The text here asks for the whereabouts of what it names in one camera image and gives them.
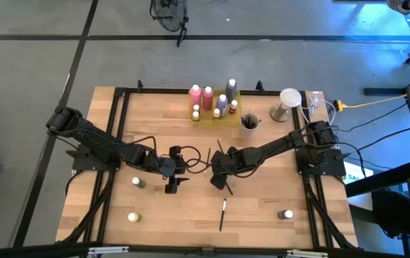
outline wooden table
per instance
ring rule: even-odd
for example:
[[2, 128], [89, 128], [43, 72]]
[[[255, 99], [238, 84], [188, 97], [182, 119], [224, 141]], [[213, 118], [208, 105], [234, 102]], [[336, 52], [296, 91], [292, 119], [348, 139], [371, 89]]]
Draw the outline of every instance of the wooden table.
[[[113, 92], [114, 87], [96, 87], [90, 104], [87, 119], [103, 130], [108, 122]], [[132, 93], [123, 140], [129, 142], [154, 135], [159, 155], [168, 153], [173, 145], [193, 145], [200, 150], [205, 161], [209, 148], [211, 156], [219, 149], [216, 140], [226, 151], [230, 146], [261, 146], [294, 130], [292, 116], [285, 123], [277, 123], [270, 118], [270, 107], [279, 102], [277, 96], [242, 96], [244, 110], [251, 110], [262, 119], [260, 128], [251, 138], [241, 138], [238, 127], [195, 128], [189, 122], [188, 101], [188, 95]], [[118, 127], [117, 118], [113, 135]], [[311, 119], [328, 119], [324, 102], [320, 103]], [[152, 147], [150, 141], [142, 144]], [[182, 154], [185, 160], [196, 157], [190, 150], [183, 150]], [[194, 169], [197, 171], [203, 167], [200, 165]], [[57, 240], [67, 237], [87, 212], [95, 174], [94, 171], [84, 172], [71, 183]], [[146, 187], [135, 187], [131, 183], [134, 176], [142, 178]], [[179, 186], [177, 194], [168, 195], [163, 192], [166, 182], [162, 176], [122, 166], [115, 177], [104, 243], [181, 247], [313, 247], [302, 179], [297, 173], [293, 150], [266, 160], [249, 178], [228, 177], [233, 196], [226, 189], [218, 190], [212, 186], [209, 182], [211, 176], [211, 168], [200, 174], [186, 172], [182, 177], [190, 180]], [[348, 241], [357, 245], [343, 184], [332, 176], [323, 176], [323, 188], [330, 217]], [[227, 198], [227, 208], [220, 232], [223, 198]], [[292, 219], [277, 218], [277, 212], [285, 209], [294, 212]], [[130, 212], [139, 213], [142, 220], [129, 222], [127, 215]], [[320, 243], [325, 245], [321, 219], [318, 215], [316, 217]], [[100, 215], [97, 214], [91, 239], [96, 237], [99, 221]]]

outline fan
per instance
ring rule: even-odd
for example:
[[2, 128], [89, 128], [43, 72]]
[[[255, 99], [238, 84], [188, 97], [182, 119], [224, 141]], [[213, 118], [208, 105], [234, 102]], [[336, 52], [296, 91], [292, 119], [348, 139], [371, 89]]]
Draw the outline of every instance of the fan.
[[161, 26], [170, 31], [177, 32], [179, 29], [176, 46], [179, 47], [183, 39], [186, 38], [188, 29], [186, 22], [189, 22], [187, 17], [187, 0], [151, 0], [149, 14], [153, 19], [159, 21]]

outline pen holder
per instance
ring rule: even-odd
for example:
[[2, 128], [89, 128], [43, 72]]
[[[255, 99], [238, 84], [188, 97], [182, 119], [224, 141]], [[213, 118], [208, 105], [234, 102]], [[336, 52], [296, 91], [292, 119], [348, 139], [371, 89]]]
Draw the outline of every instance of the pen holder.
[[242, 119], [240, 120], [240, 125], [241, 125], [240, 131], [241, 131], [242, 137], [250, 137], [257, 129], [259, 122], [260, 120], [257, 119], [256, 115], [253, 115], [253, 114], [243, 115]]

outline concrete floor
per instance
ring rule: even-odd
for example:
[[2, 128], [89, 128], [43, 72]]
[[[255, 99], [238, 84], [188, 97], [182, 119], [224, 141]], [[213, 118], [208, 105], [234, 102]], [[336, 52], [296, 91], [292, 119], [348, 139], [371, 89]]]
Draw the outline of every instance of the concrete floor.
[[[385, 4], [197, 1], [189, 1], [190, 34], [410, 35], [404, 17]], [[91, 0], [0, 0], [0, 34], [80, 34], [90, 4]], [[148, 5], [137, 0], [101, 1], [90, 33], [168, 34], [148, 16]], [[44, 143], [44, 125], [60, 98], [76, 46], [75, 41], [0, 42], [0, 247], [9, 246]], [[261, 80], [268, 90], [322, 90], [327, 99], [352, 105], [380, 99], [364, 97], [364, 87], [410, 83], [410, 67], [401, 66], [408, 52], [410, 43], [388, 42], [186, 41], [180, 48], [173, 41], [87, 42], [68, 105], [86, 114], [95, 86], [135, 87], [141, 79], [145, 87], [219, 87], [230, 77], [245, 89]], [[338, 114], [335, 124], [350, 128], [402, 103], [350, 109]], [[404, 108], [339, 136], [362, 146], [409, 125]], [[66, 149], [64, 143], [56, 144], [28, 245], [54, 241], [72, 163]], [[409, 162], [410, 132], [364, 150], [363, 158], [389, 167]], [[355, 223], [363, 248], [402, 254], [401, 242], [388, 239], [378, 226]], [[374, 234], [380, 236], [378, 241], [371, 239]]]

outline yellow tray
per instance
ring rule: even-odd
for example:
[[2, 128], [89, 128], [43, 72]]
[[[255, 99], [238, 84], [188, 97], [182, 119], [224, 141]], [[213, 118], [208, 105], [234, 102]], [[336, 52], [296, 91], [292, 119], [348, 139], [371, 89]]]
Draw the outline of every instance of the yellow tray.
[[213, 108], [210, 111], [205, 111], [200, 107], [200, 120], [192, 120], [192, 103], [189, 103], [189, 120], [193, 125], [197, 126], [221, 126], [221, 125], [240, 125], [240, 117], [242, 116], [242, 98], [240, 91], [237, 90], [234, 100], [238, 102], [237, 110], [234, 114], [229, 113], [230, 104], [226, 106], [226, 115], [218, 120], [213, 120], [213, 110], [216, 108], [216, 99], [221, 94], [226, 94], [226, 89], [213, 89]]

